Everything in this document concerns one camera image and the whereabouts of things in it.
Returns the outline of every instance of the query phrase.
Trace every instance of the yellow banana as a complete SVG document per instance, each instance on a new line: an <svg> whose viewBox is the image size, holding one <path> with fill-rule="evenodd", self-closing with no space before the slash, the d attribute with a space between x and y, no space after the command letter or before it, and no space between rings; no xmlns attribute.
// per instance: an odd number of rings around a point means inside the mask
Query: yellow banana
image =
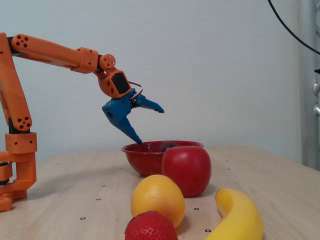
<svg viewBox="0 0 320 240"><path fill-rule="evenodd" d="M215 202L222 222L205 240L261 240L264 223L256 204L241 191L221 188Z"/></svg>

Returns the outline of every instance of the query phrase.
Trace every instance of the wooden table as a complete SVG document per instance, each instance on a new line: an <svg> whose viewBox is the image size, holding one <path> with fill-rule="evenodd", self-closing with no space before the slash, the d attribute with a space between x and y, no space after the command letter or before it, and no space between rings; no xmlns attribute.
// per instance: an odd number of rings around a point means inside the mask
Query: wooden table
<svg viewBox="0 0 320 240"><path fill-rule="evenodd" d="M202 197L185 200L180 240L204 240L205 230L219 224L219 188L241 190L256 202L264 240L320 239L320 172L250 146L206 150L211 182ZM28 200L0 213L1 240L124 240L141 177L123 152L55 156L37 165L37 176Z"/></svg>

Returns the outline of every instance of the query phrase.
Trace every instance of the apple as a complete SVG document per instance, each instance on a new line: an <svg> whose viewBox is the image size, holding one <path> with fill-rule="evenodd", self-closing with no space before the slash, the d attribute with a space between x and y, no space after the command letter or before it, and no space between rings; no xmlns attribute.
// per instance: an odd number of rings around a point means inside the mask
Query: apple
<svg viewBox="0 0 320 240"><path fill-rule="evenodd" d="M162 174L179 186L184 197L197 197L211 179L211 160L200 146L169 148L162 157Z"/></svg>

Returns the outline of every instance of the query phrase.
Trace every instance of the red wire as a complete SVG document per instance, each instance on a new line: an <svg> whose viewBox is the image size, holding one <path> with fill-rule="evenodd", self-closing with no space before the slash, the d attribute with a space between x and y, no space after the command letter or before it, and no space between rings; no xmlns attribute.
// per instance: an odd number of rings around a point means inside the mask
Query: red wire
<svg viewBox="0 0 320 240"><path fill-rule="evenodd" d="M135 99L136 97L138 97L142 93L143 88L142 88L141 84L135 83L133 81L129 81L129 83L141 87L141 90L139 92L137 92L133 97L129 98L129 100L133 100L133 99Z"/></svg>

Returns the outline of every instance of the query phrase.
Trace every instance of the screw hole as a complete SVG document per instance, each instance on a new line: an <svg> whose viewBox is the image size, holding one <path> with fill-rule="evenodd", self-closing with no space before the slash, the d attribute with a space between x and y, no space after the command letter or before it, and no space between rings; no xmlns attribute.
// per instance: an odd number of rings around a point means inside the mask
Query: screw hole
<svg viewBox="0 0 320 240"><path fill-rule="evenodd" d="M112 115L112 113L111 113L111 112L109 112L109 111L108 111L106 114L108 115L108 117L109 117L109 118L111 118L111 119L113 119L113 118L114 118L114 116Z"/></svg>

